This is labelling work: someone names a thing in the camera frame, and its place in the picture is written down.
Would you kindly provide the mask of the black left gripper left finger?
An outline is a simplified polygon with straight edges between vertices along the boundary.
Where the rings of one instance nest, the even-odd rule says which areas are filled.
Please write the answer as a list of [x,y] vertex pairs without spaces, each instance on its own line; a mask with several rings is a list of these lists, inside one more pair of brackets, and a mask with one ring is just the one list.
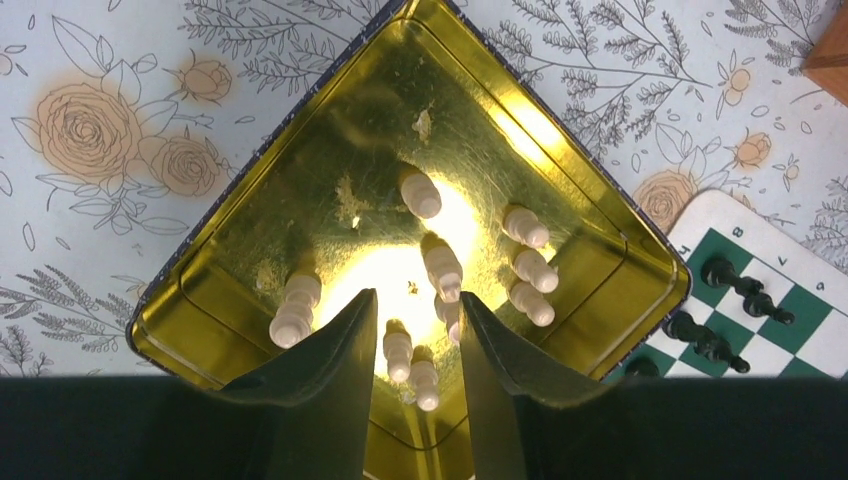
[[377,295],[212,391],[170,376],[5,378],[5,479],[359,479]]

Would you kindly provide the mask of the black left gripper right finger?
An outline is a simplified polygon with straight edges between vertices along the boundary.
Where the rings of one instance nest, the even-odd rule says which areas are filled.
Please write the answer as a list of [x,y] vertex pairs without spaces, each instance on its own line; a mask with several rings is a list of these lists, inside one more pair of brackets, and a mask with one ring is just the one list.
[[461,295],[460,353],[479,479],[843,479],[847,384],[627,378],[561,363]]

